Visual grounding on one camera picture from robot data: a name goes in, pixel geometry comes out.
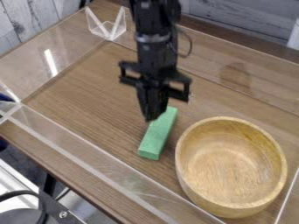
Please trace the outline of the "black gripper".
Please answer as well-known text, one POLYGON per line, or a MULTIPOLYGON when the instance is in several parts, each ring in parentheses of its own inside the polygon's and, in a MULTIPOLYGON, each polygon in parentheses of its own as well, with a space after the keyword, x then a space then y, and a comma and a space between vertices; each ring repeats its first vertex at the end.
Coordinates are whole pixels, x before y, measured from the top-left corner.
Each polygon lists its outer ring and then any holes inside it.
POLYGON ((193 79, 178 70, 178 39, 137 42, 137 61, 121 61, 121 81, 137 88, 145 119, 155 120, 167 109, 169 99, 187 102, 193 79))

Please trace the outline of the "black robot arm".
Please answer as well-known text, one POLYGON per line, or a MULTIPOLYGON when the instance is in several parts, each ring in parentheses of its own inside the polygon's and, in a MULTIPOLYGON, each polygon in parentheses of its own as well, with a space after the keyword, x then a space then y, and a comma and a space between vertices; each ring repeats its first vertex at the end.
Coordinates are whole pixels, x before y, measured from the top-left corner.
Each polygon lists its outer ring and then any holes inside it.
POLYGON ((121 61, 119 81, 137 89, 145 120, 167 110, 169 99, 190 100, 193 79, 178 70, 178 58, 193 53, 193 39, 178 27, 179 0, 130 0, 138 62, 121 61))

